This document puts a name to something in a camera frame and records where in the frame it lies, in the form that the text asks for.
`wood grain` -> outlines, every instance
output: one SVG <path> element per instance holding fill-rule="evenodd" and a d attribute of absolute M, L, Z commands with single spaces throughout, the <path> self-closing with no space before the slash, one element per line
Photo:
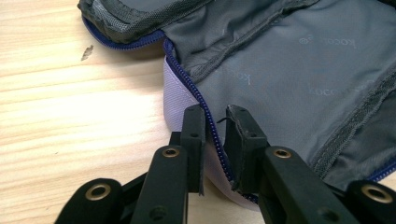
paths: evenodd
<path fill-rule="evenodd" d="M 107 49 L 77 2 L 0 2 L 0 223 L 53 223 L 79 186 L 124 184 L 168 142 L 161 44 Z M 395 189 L 396 175 L 384 183 Z M 190 223 L 263 223 L 205 185 Z"/>

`clamp jaw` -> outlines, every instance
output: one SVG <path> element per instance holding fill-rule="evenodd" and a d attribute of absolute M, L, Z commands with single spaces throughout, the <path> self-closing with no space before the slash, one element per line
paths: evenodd
<path fill-rule="evenodd" d="M 229 105 L 226 113 L 232 188 L 259 195 L 265 223 L 396 223 L 392 189 L 366 180 L 352 182 L 346 192 L 327 186 L 296 152 L 271 147 L 245 108 Z M 146 174 L 124 186 L 103 178 L 86 183 L 55 223 L 187 223 L 189 192 L 203 193 L 204 146 L 205 116 L 194 105 Z"/>

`bag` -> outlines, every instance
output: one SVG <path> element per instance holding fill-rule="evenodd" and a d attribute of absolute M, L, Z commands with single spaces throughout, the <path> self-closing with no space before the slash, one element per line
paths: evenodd
<path fill-rule="evenodd" d="M 200 104 L 211 142 L 206 175 L 228 197 L 227 105 L 250 111 L 271 145 L 297 151 L 345 189 L 396 170 L 396 1 L 80 0 L 92 34 L 113 49 L 163 40 L 164 115 L 181 130 Z"/>

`zipper teeth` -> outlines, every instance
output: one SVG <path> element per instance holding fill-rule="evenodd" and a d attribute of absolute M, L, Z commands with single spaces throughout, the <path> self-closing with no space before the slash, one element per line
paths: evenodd
<path fill-rule="evenodd" d="M 173 49 L 172 42 L 166 38 L 163 43 L 163 47 L 165 49 L 166 58 L 170 61 L 171 65 L 177 70 L 177 75 L 181 78 L 181 81 L 183 82 L 183 84 L 189 89 L 189 91 L 192 93 L 192 95 L 195 97 L 195 99 L 198 101 L 198 103 L 201 105 L 202 109 L 204 110 L 205 116 L 209 123 L 210 133 L 212 134 L 212 137 L 213 137 L 213 142 L 214 142 L 214 145 L 216 148 L 216 152 L 219 157 L 219 162 L 220 162 L 221 168 L 222 168 L 224 174 L 226 175 L 227 180 L 229 182 L 234 181 L 233 173 L 232 173 L 230 164 L 226 160 L 224 149 L 223 149 L 221 141 L 219 139 L 219 134 L 218 134 L 215 122 L 213 120 L 213 117 L 210 113 L 209 107 L 208 107 L 203 95 L 196 88 L 195 84 L 192 82 L 189 75 L 178 64 L 178 61 L 176 60 L 176 58 L 172 55 L 172 53 L 170 53 Z M 258 203 L 258 197 L 254 194 L 241 194 L 241 195 L 245 199 L 247 199 L 253 203 Z"/>
<path fill-rule="evenodd" d="M 382 169 L 375 171 L 368 179 L 379 182 L 380 180 L 384 179 L 388 175 L 392 174 L 396 171 L 396 158 L 395 160 L 391 161 L 390 163 L 386 164 Z"/>
<path fill-rule="evenodd" d="M 163 31 L 155 31 L 151 35 L 146 35 L 141 37 L 135 42 L 132 42 L 131 44 L 117 44 L 112 42 L 111 40 L 107 39 L 104 37 L 99 30 L 96 29 L 96 27 L 88 21 L 86 18 L 82 17 L 82 21 L 87 27 L 87 30 L 90 32 L 90 34 L 102 45 L 104 45 L 107 48 L 110 49 L 116 49 L 116 50 L 132 50 L 132 49 L 140 49 L 143 48 L 147 45 L 153 44 L 160 39 L 164 38 L 164 33 Z"/>

